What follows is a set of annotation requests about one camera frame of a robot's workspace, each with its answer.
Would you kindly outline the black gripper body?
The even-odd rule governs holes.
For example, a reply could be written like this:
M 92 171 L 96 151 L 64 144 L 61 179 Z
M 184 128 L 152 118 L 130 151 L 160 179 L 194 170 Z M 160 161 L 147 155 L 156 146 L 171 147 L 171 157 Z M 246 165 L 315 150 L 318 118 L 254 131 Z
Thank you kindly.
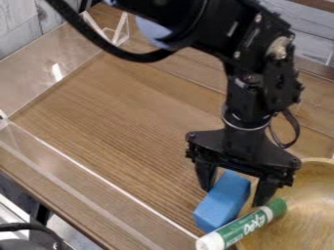
M 290 187 L 302 161 L 286 149 L 270 142 L 263 130 L 244 132 L 226 127 L 210 131 L 190 131 L 186 135 L 187 158 L 212 164 L 248 176 L 274 176 L 280 186 Z

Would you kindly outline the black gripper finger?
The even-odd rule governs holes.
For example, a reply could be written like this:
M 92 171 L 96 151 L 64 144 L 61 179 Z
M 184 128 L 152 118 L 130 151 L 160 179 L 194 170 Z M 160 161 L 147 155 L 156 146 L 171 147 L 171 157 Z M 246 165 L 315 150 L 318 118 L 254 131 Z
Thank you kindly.
M 216 166 L 198 161 L 195 163 L 195 173 L 200 188 L 210 191 L 216 178 Z
M 274 176 L 260 176 L 255 187 L 255 193 L 252 198 L 252 207 L 264 205 L 271 199 L 278 187 L 280 186 L 280 180 Z

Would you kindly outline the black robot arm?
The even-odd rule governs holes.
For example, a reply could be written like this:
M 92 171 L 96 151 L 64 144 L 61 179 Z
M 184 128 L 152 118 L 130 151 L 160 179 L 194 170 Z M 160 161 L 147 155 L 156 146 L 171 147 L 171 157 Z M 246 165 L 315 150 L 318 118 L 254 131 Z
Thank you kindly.
M 136 16 L 140 32 L 158 49 L 128 52 L 97 34 L 64 0 L 45 0 L 73 29 L 104 52 L 136 63 L 155 63 L 191 47 L 215 57 L 228 85 L 222 108 L 224 127 L 186 135 L 187 158 L 203 190 L 212 190 L 216 169 L 258 178 L 252 204 L 263 205 L 278 188 L 294 183 L 302 163 L 282 143 L 271 120 L 283 115 L 295 132 L 290 107 L 303 84 L 295 69 L 295 33 L 280 15 L 258 0 L 104 0 Z

